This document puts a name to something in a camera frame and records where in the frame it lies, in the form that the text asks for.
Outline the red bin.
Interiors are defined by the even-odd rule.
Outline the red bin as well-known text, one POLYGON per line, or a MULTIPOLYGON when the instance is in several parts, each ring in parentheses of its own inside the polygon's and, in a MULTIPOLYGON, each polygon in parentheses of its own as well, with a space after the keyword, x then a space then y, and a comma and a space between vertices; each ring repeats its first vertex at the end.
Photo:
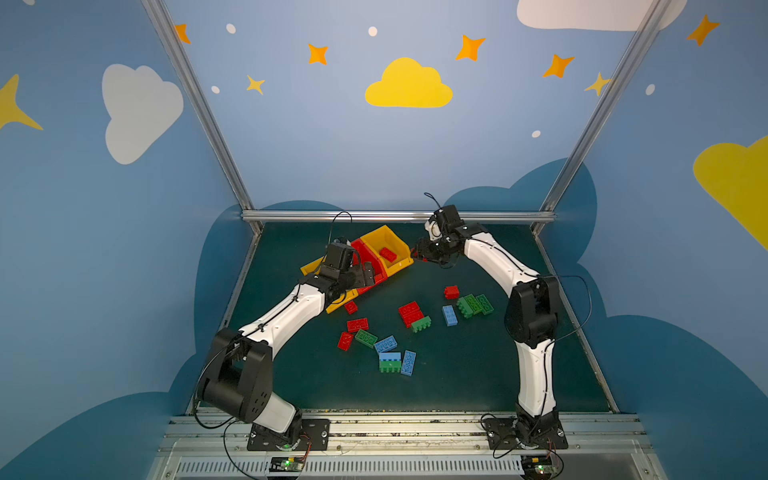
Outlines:
POLYGON ((351 242, 351 246, 357 250, 360 254, 363 263, 370 262, 374 273, 374 284, 370 287, 357 288, 357 294, 363 295, 365 292, 371 290, 375 286, 380 285, 387 280, 387 273, 384 269, 384 264, 381 258, 361 239, 356 239, 351 242))

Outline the red lego brick top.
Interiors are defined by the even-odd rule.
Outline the red lego brick top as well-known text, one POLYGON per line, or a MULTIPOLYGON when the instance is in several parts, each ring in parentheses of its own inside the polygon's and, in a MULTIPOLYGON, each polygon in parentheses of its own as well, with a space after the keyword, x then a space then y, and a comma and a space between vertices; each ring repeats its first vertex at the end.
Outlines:
POLYGON ((386 259, 390 263, 397 262, 397 254, 386 247, 382 248, 379 251, 379 254, 381 255, 382 258, 386 259))

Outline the large red lego brick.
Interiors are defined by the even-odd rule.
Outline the large red lego brick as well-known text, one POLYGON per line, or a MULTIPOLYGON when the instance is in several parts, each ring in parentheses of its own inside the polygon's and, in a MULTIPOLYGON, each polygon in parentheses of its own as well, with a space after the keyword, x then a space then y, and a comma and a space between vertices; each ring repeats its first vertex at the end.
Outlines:
POLYGON ((417 302, 410 302, 399 307, 398 313, 408 329, 411 328, 413 323, 425 317, 417 302))

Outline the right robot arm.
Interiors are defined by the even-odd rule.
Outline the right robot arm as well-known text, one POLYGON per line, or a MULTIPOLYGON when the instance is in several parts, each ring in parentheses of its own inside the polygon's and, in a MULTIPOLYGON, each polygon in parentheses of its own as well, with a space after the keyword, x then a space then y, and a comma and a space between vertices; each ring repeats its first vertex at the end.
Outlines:
POLYGON ((413 257, 444 263, 461 254, 479 265, 508 295, 504 325, 515 342, 520 373, 518 436, 531 443, 557 430, 552 353, 561 308, 559 281, 520 263, 479 224, 440 224, 430 219, 424 228, 428 236, 417 241, 413 257))

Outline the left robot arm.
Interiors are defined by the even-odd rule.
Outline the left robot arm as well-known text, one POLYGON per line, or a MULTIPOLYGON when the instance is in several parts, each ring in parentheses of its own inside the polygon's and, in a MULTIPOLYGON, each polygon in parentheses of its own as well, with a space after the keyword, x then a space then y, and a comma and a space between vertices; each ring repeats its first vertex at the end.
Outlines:
POLYGON ((347 291, 372 286, 370 262, 334 269, 322 266, 301 278, 291 292, 259 319, 214 337, 194 393, 244 423, 294 443, 302 414, 274 393, 273 363, 281 348, 310 320, 347 291))

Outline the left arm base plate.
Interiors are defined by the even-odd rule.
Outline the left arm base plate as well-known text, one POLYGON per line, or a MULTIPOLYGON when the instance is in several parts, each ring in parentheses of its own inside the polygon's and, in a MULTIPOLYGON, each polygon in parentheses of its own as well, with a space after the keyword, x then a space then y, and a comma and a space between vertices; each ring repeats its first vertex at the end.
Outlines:
POLYGON ((248 451, 326 451, 330 437, 331 422, 327 418, 302 418, 294 421, 288 429, 276 432, 254 423, 251 427, 246 449, 248 451))

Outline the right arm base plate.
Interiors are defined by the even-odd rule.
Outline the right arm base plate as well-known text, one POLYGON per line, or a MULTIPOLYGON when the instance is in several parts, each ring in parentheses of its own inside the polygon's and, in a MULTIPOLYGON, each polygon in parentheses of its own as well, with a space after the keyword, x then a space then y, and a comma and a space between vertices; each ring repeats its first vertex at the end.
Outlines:
POLYGON ((540 419, 484 415, 480 425, 491 450, 561 450, 569 447, 562 423, 556 414, 540 419))

